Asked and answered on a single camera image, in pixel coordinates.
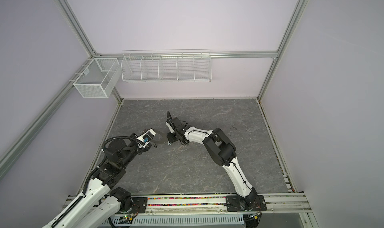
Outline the large toothed metal keyring disc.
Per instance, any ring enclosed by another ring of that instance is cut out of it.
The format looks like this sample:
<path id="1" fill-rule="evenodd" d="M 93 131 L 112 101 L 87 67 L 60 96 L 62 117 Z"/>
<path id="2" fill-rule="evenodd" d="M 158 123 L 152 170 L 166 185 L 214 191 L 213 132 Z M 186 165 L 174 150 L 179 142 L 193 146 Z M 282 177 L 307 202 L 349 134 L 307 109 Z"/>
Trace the large toothed metal keyring disc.
<path id="1" fill-rule="evenodd" d="M 156 144 L 166 144 L 166 145 L 170 144 L 166 133 L 163 133 L 157 130 L 155 130 L 155 132 L 156 132 L 156 135 L 154 137 L 154 142 Z"/>

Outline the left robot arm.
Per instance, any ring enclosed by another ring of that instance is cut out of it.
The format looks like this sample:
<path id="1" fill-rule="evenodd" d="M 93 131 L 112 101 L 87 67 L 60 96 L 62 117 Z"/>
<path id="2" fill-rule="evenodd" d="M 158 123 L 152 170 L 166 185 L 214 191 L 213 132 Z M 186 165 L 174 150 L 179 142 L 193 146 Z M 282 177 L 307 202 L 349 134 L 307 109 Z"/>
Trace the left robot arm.
<path id="1" fill-rule="evenodd" d="M 115 137 L 104 141 L 105 157 L 89 174 L 83 190 L 54 219 L 47 228 L 97 228 L 116 213 L 128 215 L 131 221 L 144 213 L 147 201 L 132 198 L 130 192 L 117 188 L 128 164 L 136 155 L 148 151 L 156 135 L 152 129 L 140 136 Z"/>

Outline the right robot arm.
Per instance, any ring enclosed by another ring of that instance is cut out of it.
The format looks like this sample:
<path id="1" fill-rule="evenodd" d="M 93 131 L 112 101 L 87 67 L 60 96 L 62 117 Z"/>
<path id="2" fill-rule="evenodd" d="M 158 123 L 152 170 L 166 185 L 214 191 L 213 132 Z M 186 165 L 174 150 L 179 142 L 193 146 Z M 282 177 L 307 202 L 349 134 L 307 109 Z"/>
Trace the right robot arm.
<path id="1" fill-rule="evenodd" d="M 197 129 L 188 122 L 181 121 L 177 117 L 173 118 L 169 111 L 167 111 L 166 126 L 170 130 L 167 133 L 169 145 L 177 141 L 183 146 L 188 146 L 190 143 L 201 144 L 206 148 L 211 159 L 226 171 L 240 199 L 237 209 L 241 211 L 262 209 L 262 199 L 242 171 L 234 143 L 221 129 Z"/>

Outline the small circuit board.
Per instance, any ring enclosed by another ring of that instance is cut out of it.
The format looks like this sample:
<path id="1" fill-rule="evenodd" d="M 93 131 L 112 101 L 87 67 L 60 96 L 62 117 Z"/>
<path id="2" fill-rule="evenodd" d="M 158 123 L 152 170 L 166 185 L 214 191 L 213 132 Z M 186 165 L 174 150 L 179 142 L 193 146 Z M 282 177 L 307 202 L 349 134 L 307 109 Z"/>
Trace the small circuit board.
<path id="1" fill-rule="evenodd" d="M 130 225 L 132 224 L 132 221 L 133 221 L 132 217 L 120 217 L 119 225 Z"/>

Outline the white mesh box basket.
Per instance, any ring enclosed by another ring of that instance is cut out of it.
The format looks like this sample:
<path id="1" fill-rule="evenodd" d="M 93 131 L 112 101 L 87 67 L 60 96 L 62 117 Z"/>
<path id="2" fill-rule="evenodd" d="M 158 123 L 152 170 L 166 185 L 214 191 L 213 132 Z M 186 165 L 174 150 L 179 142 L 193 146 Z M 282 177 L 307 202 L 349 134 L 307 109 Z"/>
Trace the white mesh box basket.
<path id="1" fill-rule="evenodd" d="M 83 98 L 109 98 L 120 77 L 118 59 L 93 58 L 74 86 Z"/>

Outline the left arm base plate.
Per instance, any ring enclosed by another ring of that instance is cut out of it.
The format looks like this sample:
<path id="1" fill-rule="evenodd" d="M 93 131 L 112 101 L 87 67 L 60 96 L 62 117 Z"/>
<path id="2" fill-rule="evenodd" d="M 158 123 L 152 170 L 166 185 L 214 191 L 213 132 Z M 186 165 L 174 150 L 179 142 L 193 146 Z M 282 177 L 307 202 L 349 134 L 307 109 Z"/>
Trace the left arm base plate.
<path id="1" fill-rule="evenodd" d="M 147 197 L 131 197 L 121 202 L 121 214 L 143 214 L 146 212 Z"/>

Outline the aluminium rail with coloured beads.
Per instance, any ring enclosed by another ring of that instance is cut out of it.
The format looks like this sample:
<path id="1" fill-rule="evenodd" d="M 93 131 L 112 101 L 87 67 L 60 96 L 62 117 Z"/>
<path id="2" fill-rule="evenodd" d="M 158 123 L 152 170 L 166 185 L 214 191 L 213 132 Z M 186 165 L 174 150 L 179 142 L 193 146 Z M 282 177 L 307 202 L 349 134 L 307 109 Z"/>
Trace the aluminium rail with coloured beads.
<path id="1" fill-rule="evenodd" d="M 136 195 L 147 197 L 146 212 L 138 216 L 188 216 L 188 215 L 226 215 L 226 196 L 235 194 L 188 194 L 188 195 Z M 264 193 L 267 211 L 273 213 L 311 213 L 313 210 L 303 193 Z"/>

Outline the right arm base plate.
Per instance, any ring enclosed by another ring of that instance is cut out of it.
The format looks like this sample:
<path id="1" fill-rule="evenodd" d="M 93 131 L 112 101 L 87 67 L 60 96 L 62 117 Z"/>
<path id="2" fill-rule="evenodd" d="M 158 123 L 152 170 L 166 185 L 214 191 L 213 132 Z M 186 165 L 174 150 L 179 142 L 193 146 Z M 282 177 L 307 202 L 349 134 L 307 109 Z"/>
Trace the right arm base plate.
<path id="1" fill-rule="evenodd" d="M 225 206 L 228 212 L 265 212 L 267 205 L 265 198 L 261 195 L 243 198 L 238 195 L 226 196 Z"/>

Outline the aluminium frame profiles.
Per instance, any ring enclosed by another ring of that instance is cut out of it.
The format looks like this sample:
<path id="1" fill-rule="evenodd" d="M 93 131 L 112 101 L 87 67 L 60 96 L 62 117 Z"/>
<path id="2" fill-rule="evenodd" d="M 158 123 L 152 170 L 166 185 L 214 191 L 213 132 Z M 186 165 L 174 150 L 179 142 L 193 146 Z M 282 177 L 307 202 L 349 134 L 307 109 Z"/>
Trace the aluminium frame profiles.
<path id="1" fill-rule="evenodd" d="M 1 177 L 3 178 L 16 163 L 16 161 L 21 157 L 25 152 L 31 142 L 37 137 L 41 132 L 47 122 L 53 117 L 61 105 L 65 102 L 71 92 L 75 89 L 75 80 L 81 76 L 81 72 L 85 71 L 86 66 L 89 65 L 92 61 L 101 58 L 125 58 L 128 54 L 124 52 L 122 55 L 119 54 L 98 54 L 91 46 L 90 41 L 88 40 L 85 32 L 83 31 L 80 23 L 78 22 L 76 16 L 74 15 L 69 3 L 67 0 L 53 0 L 57 5 L 59 11 L 64 16 L 65 20 L 69 23 L 71 29 L 75 32 L 77 38 L 79 38 L 80 43 L 86 49 L 86 52 L 89 54 L 89 58 L 84 62 L 84 64 L 79 68 L 78 72 L 71 78 L 70 81 L 56 94 L 54 98 L 46 105 L 46 107 L 40 112 L 40 114 L 24 129 L 23 133 L 18 137 L 18 139 L 10 146 L 8 151 L 1 155 Z M 274 61 L 270 70 L 267 73 L 267 77 L 263 82 L 260 94 L 258 97 L 262 97 L 265 93 L 265 90 L 271 80 L 272 74 L 277 67 L 278 59 L 283 55 L 288 42 L 291 39 L 294 29 L 299 23 L 303 11 L 309 0 L 298 0 L 295 5 L 293 15 L 289 21 L 288 27 L 283 35 L 281 44 L 276 51 L 197 51 L 197 50 L 162 50 L 158 53 L 144 53 L 144 56 L 155 57 L 158 56 L 162 59 L 176 57 L 181 58 L 192 58 L 200 56 L 210 56 L 210 58 L 272 58 Z"/>

